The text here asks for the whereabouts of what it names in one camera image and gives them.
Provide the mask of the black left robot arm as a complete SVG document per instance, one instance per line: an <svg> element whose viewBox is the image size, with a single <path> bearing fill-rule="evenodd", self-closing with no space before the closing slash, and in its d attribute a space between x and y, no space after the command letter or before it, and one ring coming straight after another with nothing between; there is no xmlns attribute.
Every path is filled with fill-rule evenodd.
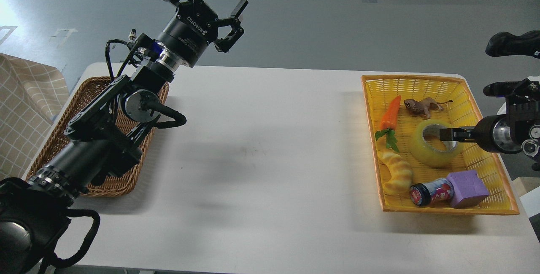
<svg viewBox="0 0 540 274"><path fill-rule="evenodd" d="M158 93L181 65L194 67L210 44L227 53L244 34L240 16L247 0L223 19L204 0L164 1L176 11L156 39L133 29L127 41L106 43L110 84L69 121L69 143L29 180L1 181L2 274L25 274L38 262L41 274L78 263L96 237L100 215L73 209L74 200L89 185L139 164L151 131L186 124Z"/></svg>

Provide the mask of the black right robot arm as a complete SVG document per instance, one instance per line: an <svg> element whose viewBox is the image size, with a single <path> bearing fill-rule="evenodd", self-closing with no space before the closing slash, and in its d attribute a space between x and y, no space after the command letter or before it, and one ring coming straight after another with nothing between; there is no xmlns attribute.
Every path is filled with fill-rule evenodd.
<svg viewBox="0 0 540 274"><path fill-rule="evenodd" d="M523 153L539 171L540 162L540 91L539 82L525 78L521 81L495 82L483 89L487 97L505 98L504 114L482 118L476 126L442 128L442 141L476 143L490 153Z"/></svg>

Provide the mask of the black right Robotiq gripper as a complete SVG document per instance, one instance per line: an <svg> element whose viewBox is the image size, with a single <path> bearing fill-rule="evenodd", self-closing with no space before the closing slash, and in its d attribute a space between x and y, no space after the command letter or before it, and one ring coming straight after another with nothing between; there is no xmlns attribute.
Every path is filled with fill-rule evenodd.
<svg viewBox="0 0 540 274"><path fill-rule="evenodd" d="M474 126L441 128L441 141L477 143L484 151L513 154L513 140L506 115L487 116Z"/></svg>

